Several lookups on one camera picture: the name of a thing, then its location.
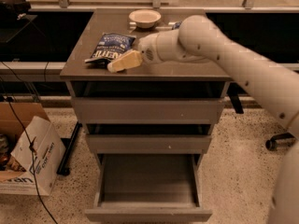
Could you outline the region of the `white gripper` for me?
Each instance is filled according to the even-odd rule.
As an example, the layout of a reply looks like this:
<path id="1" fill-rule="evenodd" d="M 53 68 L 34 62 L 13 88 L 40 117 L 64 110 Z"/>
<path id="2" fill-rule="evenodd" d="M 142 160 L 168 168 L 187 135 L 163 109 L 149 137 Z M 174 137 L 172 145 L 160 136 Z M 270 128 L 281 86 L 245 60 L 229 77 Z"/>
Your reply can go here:
<path id="1" fill-rule="evenodd" d="M 137 50 L 130 49 L 124 52 L 119 58 L 107 65 L 107 70 L 111 73 L 117 73 L 125 69 L 138 67 L 142 64 L 142 59 L 145 63 L 154 64 L 161 63 L 157 51 L 157 34 L 151 34 L 139 39 Z"/>

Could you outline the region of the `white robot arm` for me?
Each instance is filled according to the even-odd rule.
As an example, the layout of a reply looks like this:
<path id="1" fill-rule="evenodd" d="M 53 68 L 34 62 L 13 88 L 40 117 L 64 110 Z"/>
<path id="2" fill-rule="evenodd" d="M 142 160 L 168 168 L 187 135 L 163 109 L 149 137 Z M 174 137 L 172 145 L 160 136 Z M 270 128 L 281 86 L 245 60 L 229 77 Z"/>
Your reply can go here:
<path id="1" fill-rule="evenodd" d="M 299 224 L 299 75 L 228 38 L 203 15 L 185 19 L 179 28 L 147 35 L 138 49 L 108 64 L 111 72 L 149 64 L 207 58 L 296 138 L 281 164 L 267 224 Z"/>

